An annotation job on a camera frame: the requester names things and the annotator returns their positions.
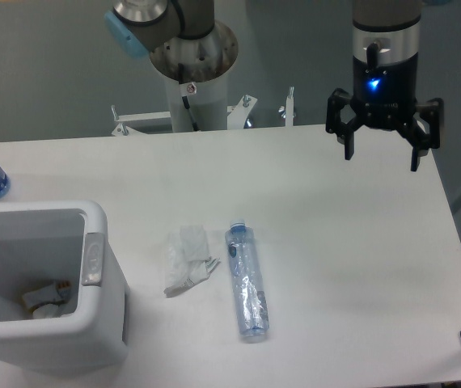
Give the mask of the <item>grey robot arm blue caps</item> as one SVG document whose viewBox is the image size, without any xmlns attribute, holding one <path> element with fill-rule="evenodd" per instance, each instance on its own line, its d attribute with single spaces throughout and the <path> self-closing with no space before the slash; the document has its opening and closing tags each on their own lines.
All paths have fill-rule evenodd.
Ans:
<svg viewBox="0 0 461 388">
<path fill-rule="evenodd" d="M 361 127 L 395 131 L 412 147 L 411 168 L 441 145 L 442 99 L 417 101 L 421 21 L 419 1 L 353 3 L 353 91 L 336 89 L 325 129 L 354 153 Z M 131 57 L 148 57 L 170 83 L 176 132 L 227 128 L 226 93 L 210 93 L 235 64 L 235 34 L 217 21 L 211 1 L 116 1 L 104 15 L 108 30 Z"/>
</svg>

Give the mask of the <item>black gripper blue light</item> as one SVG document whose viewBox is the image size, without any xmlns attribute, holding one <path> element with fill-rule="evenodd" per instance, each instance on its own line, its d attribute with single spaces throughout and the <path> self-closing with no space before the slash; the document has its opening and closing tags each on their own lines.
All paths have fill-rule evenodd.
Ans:
<svg viewBox="0 0 461 388">
<path fill-rule="evenodd" d="M 353 59 L 353 95 L 336 88 L 328 98 L 325 130 L 334 133 L 345 148 L 345 159 L 355 151 L 354 133 L 361 123 L 373 128 L 392 130 L 412 147 L 411 171 L 417 171 L 421 157 L 439 149 L 444 133 L 444 100 L 416 101 L 418 56 L 391 65 L 379 65 L 369 71 L 367 64 Z M 353 118 L 345 123 L 341 111 L 353 109 Z"/>
</svg>

